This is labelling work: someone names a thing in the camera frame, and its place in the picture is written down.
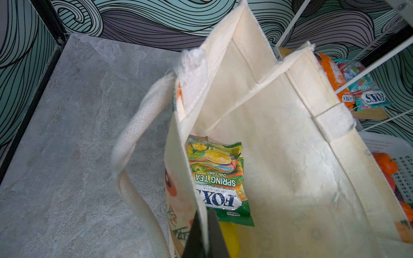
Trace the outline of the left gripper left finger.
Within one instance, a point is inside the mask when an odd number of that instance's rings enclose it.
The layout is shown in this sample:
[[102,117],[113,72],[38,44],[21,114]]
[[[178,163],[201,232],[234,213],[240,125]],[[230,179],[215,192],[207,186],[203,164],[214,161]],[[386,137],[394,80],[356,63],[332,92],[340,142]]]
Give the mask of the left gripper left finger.
[[198,212],[196,212],[191,226],[189,237],[185,245],[182,258],[204,258],[205,250],[203,247],[201,222]]

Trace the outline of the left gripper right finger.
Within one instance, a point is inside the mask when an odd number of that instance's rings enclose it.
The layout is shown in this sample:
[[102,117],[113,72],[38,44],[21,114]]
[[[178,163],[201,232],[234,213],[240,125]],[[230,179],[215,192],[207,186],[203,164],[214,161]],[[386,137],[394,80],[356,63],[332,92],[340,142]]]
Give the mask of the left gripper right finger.
[[230,258],[215,210],[208,211],[208,258]]

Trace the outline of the single yellow banana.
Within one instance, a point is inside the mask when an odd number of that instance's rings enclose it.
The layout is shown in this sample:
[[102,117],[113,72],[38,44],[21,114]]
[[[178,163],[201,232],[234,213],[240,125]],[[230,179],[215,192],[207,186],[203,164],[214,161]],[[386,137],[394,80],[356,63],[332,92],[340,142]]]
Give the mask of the single yellow banana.
[[237,225],[228,222],[219,222],[222,235],[225,240],[230,258],[239,258],[240,243],[238,237]]

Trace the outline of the yellow green Fox's candy bag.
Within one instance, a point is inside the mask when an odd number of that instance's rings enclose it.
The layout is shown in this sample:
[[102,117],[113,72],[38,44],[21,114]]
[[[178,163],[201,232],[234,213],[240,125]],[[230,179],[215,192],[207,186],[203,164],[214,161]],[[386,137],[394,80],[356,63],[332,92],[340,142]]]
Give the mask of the yellow green Fox's candy bag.
[[253,227],[244,190],[242,143],[221,145],[189,137],[187,156],[196,190],[218,220]]

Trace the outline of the cream canvas grocery bag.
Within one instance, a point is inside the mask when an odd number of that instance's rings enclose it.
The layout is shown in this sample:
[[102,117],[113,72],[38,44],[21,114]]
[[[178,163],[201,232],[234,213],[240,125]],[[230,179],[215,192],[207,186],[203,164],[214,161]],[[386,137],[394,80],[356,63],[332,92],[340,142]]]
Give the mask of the cream canvas grocery bag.
[[[254,226],[240,226],[242,258],[410,258],[413,232],[355,121],[306,42],[277,60],[246,1],[184,50],[151,86],[112,151],[122,200],[157,258],[182,257],[194,216],[205,258],[208,209],[196,190],[188,138],[243,145]],[[169,236],[131,183],[139,138],[171,105],[165,148]]]

